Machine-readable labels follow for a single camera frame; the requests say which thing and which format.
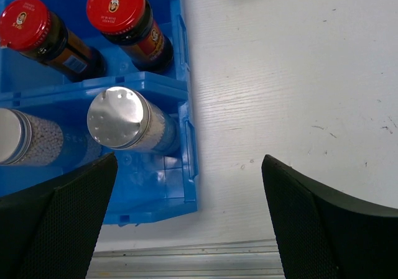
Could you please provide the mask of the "silver-cap white shaker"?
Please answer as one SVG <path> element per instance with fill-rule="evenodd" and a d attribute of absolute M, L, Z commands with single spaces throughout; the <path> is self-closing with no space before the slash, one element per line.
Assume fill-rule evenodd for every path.
<path fill-rule="evenodd" d="M 71 168 L 100 154 L 100 144 L 81 127 L 1 109 L 1 165 Z"/>
<path fill-rule="evenodd" d="M 180 147 L 178 122 L 129 88 L 113 86 L 97 95 L 86 123 L 92 138 L 109 149 L 171 155 Z"/>

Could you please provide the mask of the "red-lid chili jar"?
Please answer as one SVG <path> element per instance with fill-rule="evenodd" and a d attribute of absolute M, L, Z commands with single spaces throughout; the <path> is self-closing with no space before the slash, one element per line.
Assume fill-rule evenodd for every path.
<path fill-rule="evenodd" d="M 162 73 L 169 69 L 174 48 L 154 19 L 148 0 L 87 0 L 86 15 L 138 70 Z"/>
<path fill-rule="evenodd" d="M 41 0 L 14 0 L 1 13 L 1 48 L 48 66 L 72 82 L 106 74 L 106 62 Z"/>

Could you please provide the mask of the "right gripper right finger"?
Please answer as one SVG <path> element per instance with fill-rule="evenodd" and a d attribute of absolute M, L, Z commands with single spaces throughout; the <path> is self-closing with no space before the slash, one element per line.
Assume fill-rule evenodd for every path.
<path fill-rule="evenodd" d="M 262 179 L 286 278 L 397 278 L 397 209 L 266 155 Z"/>

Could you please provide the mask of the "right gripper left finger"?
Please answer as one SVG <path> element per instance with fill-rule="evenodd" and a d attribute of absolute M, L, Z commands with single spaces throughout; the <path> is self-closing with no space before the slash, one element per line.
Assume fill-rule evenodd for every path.
<path fill-rule="evenodd" d="M 1 278 L 85 278 L 117 172 L 109 153 L 1 197 Z"/>

